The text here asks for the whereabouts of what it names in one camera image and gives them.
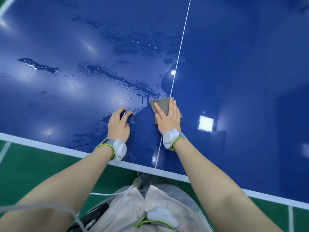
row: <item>gray sponge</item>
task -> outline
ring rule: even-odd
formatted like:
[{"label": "gray sponge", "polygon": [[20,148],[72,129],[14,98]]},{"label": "gray sponge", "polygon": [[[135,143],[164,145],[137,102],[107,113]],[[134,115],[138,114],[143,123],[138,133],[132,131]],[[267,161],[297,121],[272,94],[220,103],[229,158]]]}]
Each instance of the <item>gray sponge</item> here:
[{"label": "gray sponge", "polygon": [[154,105],[154,103],[157,103],[159,105],[159,107],[164,111],[166,116],[168,115],[169,101],[170,101],[170,98],[160,98],[160,99],[149,100],[150,106],[151,106],[154,114],[156,114],[158,112],[157,109],[155,108],[155,105]]}]

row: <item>blue tabletop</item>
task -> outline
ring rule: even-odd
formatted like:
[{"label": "blue tabletop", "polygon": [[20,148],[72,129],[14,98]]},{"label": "blue tabletop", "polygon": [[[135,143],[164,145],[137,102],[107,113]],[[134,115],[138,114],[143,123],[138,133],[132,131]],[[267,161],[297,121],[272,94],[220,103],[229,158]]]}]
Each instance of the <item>blue tabletop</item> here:
[{"label": "blue tabletop", "polygon": [[123,160],[185,175],[160,146],[149,104],[173,96],[182,132],[240,187],[309,203],[307,9],[308,0],[15,0],[0,11],[0,132],[90,153],[125,106]]}]

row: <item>wet surface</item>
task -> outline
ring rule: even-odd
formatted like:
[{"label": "wet surface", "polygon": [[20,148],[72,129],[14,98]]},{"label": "wet surface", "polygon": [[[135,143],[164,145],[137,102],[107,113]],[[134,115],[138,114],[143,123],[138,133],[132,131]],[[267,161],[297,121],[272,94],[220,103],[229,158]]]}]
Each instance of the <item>wet surface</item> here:
[{"label": "wet surface", "polygon": [[[169,97],[189,0],[16,0],[0,19],[0,132],[91,152],[133,110],[124,161],[185,174]],[[191,0],[172,96],[182,132],[242,188],[309,202],[307,0]]]}]

